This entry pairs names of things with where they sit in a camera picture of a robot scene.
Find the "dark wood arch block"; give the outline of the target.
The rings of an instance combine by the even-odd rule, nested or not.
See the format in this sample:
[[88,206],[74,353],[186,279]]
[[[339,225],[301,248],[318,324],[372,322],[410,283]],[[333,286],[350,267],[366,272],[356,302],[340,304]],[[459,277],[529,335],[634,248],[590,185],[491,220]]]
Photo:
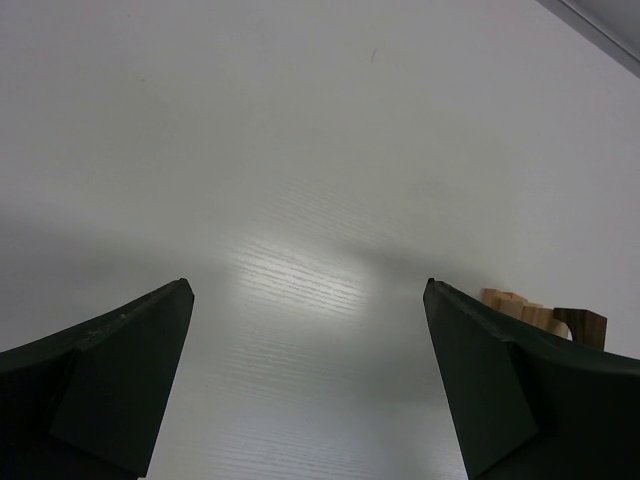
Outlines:
[[607,318],[586,309],[554,308],[553,318],[564,323],[574,342],[603,351]]

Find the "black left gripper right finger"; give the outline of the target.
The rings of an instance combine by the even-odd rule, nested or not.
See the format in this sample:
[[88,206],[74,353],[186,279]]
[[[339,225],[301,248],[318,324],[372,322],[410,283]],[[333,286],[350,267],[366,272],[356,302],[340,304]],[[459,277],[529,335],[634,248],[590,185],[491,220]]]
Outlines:
[[429,279],[427,324],[471,479],[636,479],[639,362]]

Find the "plain long light wood block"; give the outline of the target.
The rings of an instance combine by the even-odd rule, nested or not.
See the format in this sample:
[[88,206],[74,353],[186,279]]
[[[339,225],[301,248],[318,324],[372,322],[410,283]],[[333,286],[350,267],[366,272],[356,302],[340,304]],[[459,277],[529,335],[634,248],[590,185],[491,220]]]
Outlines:
[[485,288],[482,292],[482,303],[502,314],[520,320],[527,299],[513,292]]

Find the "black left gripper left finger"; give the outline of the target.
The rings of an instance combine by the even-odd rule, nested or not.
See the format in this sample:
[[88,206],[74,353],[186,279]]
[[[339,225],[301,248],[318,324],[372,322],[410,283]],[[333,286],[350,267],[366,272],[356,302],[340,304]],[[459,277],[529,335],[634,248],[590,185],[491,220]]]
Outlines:
[[2,478],[146,477],[194,301],[181,278],[2,352]]

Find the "light wood cube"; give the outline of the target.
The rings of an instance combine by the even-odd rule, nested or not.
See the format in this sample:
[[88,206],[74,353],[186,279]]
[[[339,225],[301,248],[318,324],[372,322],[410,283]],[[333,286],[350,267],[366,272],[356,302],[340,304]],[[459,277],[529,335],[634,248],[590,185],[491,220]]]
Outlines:
[[520,320],[526,324],[544,330],[560,338],[569,338],[569,328],[553,317],[553,310],[537,304],[526,303]]

